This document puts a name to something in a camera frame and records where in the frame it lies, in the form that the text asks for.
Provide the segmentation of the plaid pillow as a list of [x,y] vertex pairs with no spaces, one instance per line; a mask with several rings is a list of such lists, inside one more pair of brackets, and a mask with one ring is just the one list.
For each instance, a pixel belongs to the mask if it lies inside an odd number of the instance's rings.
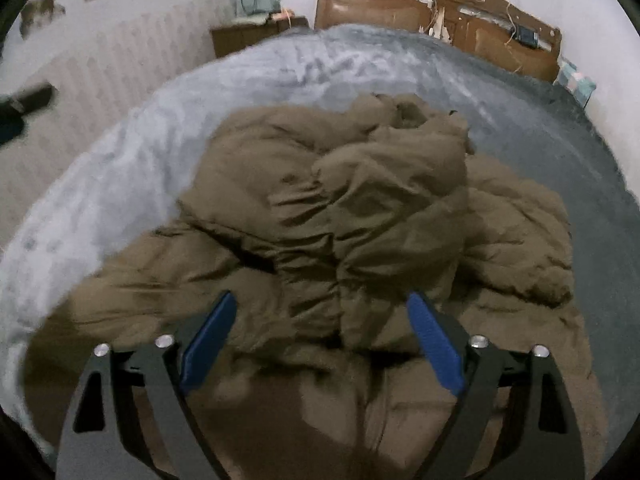
[[565,58],[560,59],[559,73],[554,83],[566,90],[581,108],[587,106],[593,92],[597,89],[597,84],[592,79]]

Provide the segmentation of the brown puffer jacket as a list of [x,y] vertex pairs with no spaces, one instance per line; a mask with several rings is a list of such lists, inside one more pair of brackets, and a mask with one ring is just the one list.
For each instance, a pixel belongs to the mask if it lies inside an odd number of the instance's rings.
[[547,346],[599,469],[606,420],[565,206],[475,153],[460,114],[377,94],[344,113],[240,110],[178,207],[35,334],[26,403],[49,442],[96,344],[144,344],[232,292],[227,347],[189,399],[230,476],[407,479],[454,407],[408,321],[422,292],[499,347]]

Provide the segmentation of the dark wooden nightstand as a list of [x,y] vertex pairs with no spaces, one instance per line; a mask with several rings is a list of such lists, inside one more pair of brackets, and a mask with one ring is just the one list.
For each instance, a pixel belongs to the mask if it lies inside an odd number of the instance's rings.
[[215,58],[224,58],[296,27],[308,28],[308,20],[303,16],[294,16],[290,20],[268,21],[261,25],[244,24],[212,28],[209,33]]

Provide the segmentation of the green bag on nightstand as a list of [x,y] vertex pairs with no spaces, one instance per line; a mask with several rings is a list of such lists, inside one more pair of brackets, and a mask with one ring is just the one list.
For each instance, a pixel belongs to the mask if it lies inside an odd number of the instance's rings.
[[282,9],[281,0],[235,0],[236,15],[241,18],[253,15],[275,14]]

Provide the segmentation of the black device on headboard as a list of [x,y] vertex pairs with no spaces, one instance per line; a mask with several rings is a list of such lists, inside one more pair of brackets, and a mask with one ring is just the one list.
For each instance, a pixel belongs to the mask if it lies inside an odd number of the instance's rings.
[[525,26],[515,25],[512,38],[526,48],[537,49],[539,47],[538,34],[533,29]]

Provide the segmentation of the hat cat wall sticker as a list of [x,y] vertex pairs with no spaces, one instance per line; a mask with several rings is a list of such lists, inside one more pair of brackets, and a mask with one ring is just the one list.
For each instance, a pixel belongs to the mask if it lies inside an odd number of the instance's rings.
[[26,40],[33,32],[50,25],[66,14],[58,0],[30,0],[21,10],[20,35]]

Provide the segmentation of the grey plush bed blanket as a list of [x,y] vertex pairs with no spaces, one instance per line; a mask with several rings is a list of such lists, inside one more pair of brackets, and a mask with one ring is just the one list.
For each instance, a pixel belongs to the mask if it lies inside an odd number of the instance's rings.
[[574,230],[578,306],[619,444],[639,413],[639,208],[563,89],[411,32],[343,25],[287,32],[169,81],[76,159],[1,260],[1,405],[32,430],[22,387],[32,335],[103,261],[174,213],[207,140],[244,106],[340,110],[410,92],[465,114],[475,145],[558,192]]

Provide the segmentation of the brown wooden headboard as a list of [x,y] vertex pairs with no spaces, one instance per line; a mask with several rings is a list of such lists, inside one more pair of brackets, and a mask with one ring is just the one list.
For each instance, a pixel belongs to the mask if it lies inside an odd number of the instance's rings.
[[[511,73],[555,81],[561,31],[506,0],[317,0],[316,29],[360,24],[430,36]],[[539,47],[512,38],[515,25],[533,29]]]

